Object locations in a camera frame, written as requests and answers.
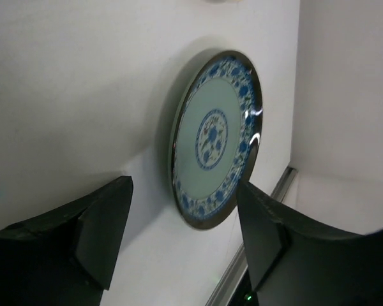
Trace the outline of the blue floral plate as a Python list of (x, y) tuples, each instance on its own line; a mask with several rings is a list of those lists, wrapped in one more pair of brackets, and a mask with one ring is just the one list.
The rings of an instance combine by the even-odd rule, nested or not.
[(186, 224), (209, 230), (236, 207), (250, 179), (262, 134), (262, 89), (255, 66), (224, 50), (192, 77), (176, 110), (169, 141), (169, 184)]

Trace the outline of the cream plate black patch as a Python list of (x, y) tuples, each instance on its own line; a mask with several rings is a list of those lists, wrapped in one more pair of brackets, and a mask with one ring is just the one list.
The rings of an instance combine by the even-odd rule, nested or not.
[(220, 3), (238, 3), (242, 0), (206, 0), (206, 2), (220, 4)]

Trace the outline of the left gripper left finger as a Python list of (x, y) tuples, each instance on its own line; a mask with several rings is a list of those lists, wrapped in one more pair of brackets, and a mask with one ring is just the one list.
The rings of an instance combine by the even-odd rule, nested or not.
[(0, 305), (99, 305), (110, 288), (133, 195), (121, 176), (0, 230)]

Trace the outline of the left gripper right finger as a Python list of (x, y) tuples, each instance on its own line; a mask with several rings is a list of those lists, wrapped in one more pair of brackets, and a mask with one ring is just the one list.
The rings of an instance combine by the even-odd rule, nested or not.
[(383, 305), (383, 229), (359, 235), (284, 204), (268, 211), (289, 246), (259, 287), (261, 305)]

